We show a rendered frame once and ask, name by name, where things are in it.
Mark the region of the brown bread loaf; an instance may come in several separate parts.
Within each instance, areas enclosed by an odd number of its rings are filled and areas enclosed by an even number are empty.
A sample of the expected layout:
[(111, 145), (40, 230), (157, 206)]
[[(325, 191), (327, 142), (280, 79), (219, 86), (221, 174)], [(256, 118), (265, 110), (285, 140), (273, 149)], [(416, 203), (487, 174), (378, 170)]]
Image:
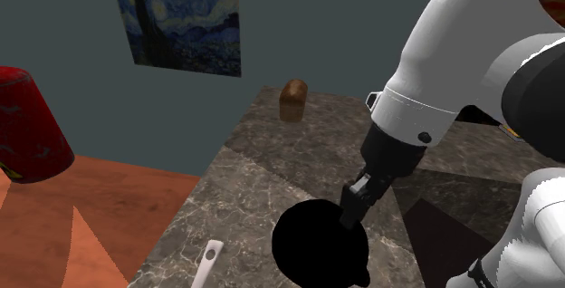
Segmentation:
[(307, 100), (308, 85), (300, 79), (288, 81), (279, 97), (279, 117), (286, 122), (300, 122)]

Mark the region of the black round object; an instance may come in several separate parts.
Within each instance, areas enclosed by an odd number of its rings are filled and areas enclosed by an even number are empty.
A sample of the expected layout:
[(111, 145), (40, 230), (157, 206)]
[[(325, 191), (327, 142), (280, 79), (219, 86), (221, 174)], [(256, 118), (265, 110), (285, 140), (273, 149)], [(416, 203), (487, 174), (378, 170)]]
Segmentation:
[(278, 269), (301, 288), (368, 288), (369, 241), (360, 222), (348, 229), (342, 209), (309, 199), (282, 213), (272, 232)]

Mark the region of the red cylinder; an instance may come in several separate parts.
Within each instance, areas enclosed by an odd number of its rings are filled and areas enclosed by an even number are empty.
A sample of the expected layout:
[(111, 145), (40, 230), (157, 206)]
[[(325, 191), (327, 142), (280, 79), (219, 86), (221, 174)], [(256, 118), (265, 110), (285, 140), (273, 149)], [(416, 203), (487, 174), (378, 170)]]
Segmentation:
[(30, 184), (59, 175), (73, 161), (32, 75), (0, 66), (0, 169), (13, 182)]

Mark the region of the blue night sky wall picture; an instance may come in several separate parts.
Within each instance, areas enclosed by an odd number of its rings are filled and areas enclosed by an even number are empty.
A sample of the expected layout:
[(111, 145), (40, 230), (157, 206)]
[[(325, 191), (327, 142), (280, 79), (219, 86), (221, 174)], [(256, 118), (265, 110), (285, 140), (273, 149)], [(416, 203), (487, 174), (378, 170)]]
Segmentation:
[(242, 76), (239, 0), (117, 0), (137, 65)]

